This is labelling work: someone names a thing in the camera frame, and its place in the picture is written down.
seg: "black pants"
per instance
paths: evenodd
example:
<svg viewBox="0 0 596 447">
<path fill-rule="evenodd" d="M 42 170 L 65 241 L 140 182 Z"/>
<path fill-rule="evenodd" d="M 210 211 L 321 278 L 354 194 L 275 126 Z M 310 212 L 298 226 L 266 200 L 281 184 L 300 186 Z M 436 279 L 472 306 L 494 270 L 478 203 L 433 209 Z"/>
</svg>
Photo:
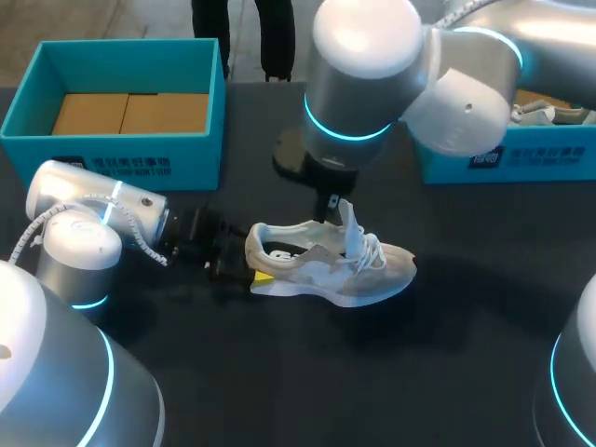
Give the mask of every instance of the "black pants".
<svg viewBox="0 0 596 447">
<path fill-rule="evenodd" d="M 261 20 L 261 66 L 265 77 L 289 79 L 296 52 L 291 0 L 255 0 Z M 230 57 L 230 20 L 227 0 L 192 0 L 195 37 L 216 37 L 227 77 Z"/>
</svg>

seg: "shoe sole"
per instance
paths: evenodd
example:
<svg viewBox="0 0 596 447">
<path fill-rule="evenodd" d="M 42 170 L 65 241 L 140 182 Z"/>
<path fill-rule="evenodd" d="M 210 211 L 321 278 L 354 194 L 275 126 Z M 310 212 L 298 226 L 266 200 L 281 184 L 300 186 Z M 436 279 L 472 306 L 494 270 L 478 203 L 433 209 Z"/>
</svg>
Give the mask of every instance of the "shoe sole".
<svg viewBox="0 0 596 447">
<path fill-rule="evenodd" d="M 414 278 L 415 276 L 400 289 L 394 289 L 393 291 L 386 291 L 385 293 L 379 293 L 378 295 L 367 296 L 364 298 L 347 296 L 334 291 L 326 291 L 317 286 L 296 284 L 295 282 L 280 279 L 274 279 L 263 286 L 251 287 L 251 293 L 268 296 L 316 295 L 325 298 L 327 301 L 330 301 L 339 307 L 363 307 L 364 305 L 374 305 L 401 293 L 412 283 Z"/>
</svg>

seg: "glowing blue ring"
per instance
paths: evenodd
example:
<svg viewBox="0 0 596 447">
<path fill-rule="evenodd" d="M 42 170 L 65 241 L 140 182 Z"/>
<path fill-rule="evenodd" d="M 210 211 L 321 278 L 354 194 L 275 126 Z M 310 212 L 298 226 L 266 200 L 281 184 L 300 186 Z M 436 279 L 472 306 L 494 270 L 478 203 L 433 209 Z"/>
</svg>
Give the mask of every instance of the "glowing blue ring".
<svg viewBox="0 0 596 447">
<path fill-rule="evenodd" d="M 317 121 L 317 119 L 313 116 L 310 109 L 308 108 L 308 102 L 306 102 L 306 95 L 305 95 L 305 109 L 306 109 L 306 113 L 308 114 L 308 117 L 310 118 L 310 120 L 313 123 L 315 123 L 315 126 L 317 126 L 319 129 L 321 129 L 327 135 L 329 135 L 333 138 L 337 138 L 338 140 L 344 140 L 346 142 L 363 142 L 366 140 L 370 140 L 374 137 L 378 137 L 379 135 L 381 135 L 383 132 L 385 132 L 387 129 L 389 129 L 391 127 L 391 124 L 387 124 L 384 128 L 382 128 L 378 132 L 372 133 L 370 135 L 363 135 L 361 137 L 350 137 L 349 135 L 342 135 L 341 133 L 333 132 L 332 130 L 327 129 L 325 126 L 320 124 Z"/>
<path fill-rule="evenodd" d="M 552 348 L 552 354 L 550 355 L 550 383 L 552 384 L 552 391 L 555 395 L 555 399 L 557 400 L 557 403 L 559 404 L 559 408 L 561 409 L 562 415 L 565 416 L 565 419 L 567 419 L 567 422 L 569 423 L 571 428 L 574 430 L 574 432 L 577 434 L 577 436 L 579 436 L 579 438 L 581 438 L 589 447 L 596 447 L 588 439 L 588 437 L 582 433 L 582 431 L 579 429 L 579 427 L 573 421 L 573 419 L 571 418 L 571 416 L 569 415 L 567 410 L 565 410 L 565 407 L 563 406 L 563 404 L 561 402 L 561 398 L 559 397 L 559 391 L 557 391 L 557 386 L 555 385 L 555 367 L 554 367 L 554 365 L 555 365 L 555 351 L 557 350 L 557 344 L 559 343 L 559 339 L 561 339 L 560 335 L 559 335 L 559 338 L 557 338 L 557 341 L 555 342 L 555 346 Z"/>
<path fill-rule="evenodd" d="M 496 40 L 503 42 L 505 45 L 507 45 L 509 48 L 513 50 L 515 55 L 518 57 L 518 61 L 520 61 L 520 69 L 523 68 L 523 56 L 521 55 L 522 52 L 520 51 L 518 46 L 513 43 L 511 39 L 508 39 L 501 33 L 498 33 L 493 30 L 487 30 L 486 28 L 481 28 L 480 26 L 462 26 L 461 28 L 455 28 L 454 31 L 457 31 L 459 33 L 479 33 L 494 37 Z"/>
<path fill-rule="evenodd" d="M 103 398 L 102 403 L 100 404 L 100 409 L 97 411 L 95 419 L 93 419 L 93 422 L 89 426 L 87 433 L 85 433 L 83 439 L 78 444 L 76 444 L 76 447 L 87 447 L 89 441 L 91 440 L 91 438 L 93 438 L 93 435 L 97 431 L 97 428 L 100 426 L 100 422 L 103 419 L 105 410 L 108 408 L 110 396 L 112 396 L 112 387 L 114 386 L 114 354 L 112 353 L 110 342 L 108 342 L 108 339 L 105 335 L 103 335 L 102 331 L 100 331 L 100 335 L 102 336 L 103 342 L 105 343 L 105 349 L 108 352 L 108 381 L 105 385 L 105 391 L 103 392 Z"/>
<path fill-rule="evenodd" d="M 118 181 L 114 185 L 114 189 L 112 190 L 112 195 L 110 198 L 118 197 L 118 193 L 120 192 L 120 188 L 122 188 L 122 182 Z M 112 216 L 112 210 L 114 209 L 114 204 L 112 202 L 108 203 L 108 208 L 105 210 L 105 214 L 103 215 L 102 224 L 107 224 Z"/>
<path fill-rule="evenodd" d="M 105 297 L 98 301 L 97 303 L 91 303 L 90 305 L 73 305 L 73 309 L 74 310 L 86 310 L 86 309 L 92 309 L 93 307 L 97 307 L 98 305 L 102 305 L 103 303 L 106 302 L 106 300 L 108 299 L 108 296 L 105 295 Z"/>
</svg>

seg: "blue cardboard box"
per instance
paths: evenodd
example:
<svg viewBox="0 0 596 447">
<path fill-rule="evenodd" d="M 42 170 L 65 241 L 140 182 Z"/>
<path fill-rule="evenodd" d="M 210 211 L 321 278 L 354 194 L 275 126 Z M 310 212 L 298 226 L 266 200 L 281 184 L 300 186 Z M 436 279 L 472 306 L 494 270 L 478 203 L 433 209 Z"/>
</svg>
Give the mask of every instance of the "blue cardboard box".
<svg viewBox="0 0 596 447">
<path fill-rule="evenodd" d="M 67 93 L 207 93 L 203 133 L 51 135 Z M 46 160 L 152 191 L 217 189 L 225 83 L 216 39 L 42 42 L 0 143 L 26 186 Z"/>
<path fill-rule="evenodd" d="M 414 145 L 428 184 L 596 180 L 596 126 L 511 127 L 493 151 L 472 158 Z"/>
</svg>

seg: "dark tabletop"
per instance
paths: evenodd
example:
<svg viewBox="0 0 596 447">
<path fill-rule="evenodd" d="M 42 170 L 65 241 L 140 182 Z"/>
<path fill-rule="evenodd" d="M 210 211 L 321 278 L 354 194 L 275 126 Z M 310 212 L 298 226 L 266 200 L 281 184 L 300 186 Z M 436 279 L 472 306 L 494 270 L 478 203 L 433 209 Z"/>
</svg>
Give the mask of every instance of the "dark tabletop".
<svg viewBox="0 0 596 447">
<path fill-rule="evenodd" d="M 303 89 L 230 86 L 222 187 L 169 195 L 172 207 L 209 198 L 239 223 L 310 219 L 315 193 L 271 164 Z M 0 117 L 13 93 L 0 90 Z M 103 328 L 160 384 L 164 447 L 533 446 L 533 383 L 596 272 L 595 197 L 595 183 L 423 186 L 397 129 L 351 201 L 367 231 L 416 254 L 406 292 L 356 309 L 246 300 L 127 253 Z M 3 259 L 24 199 L 0 153 Z"/>
</svg>

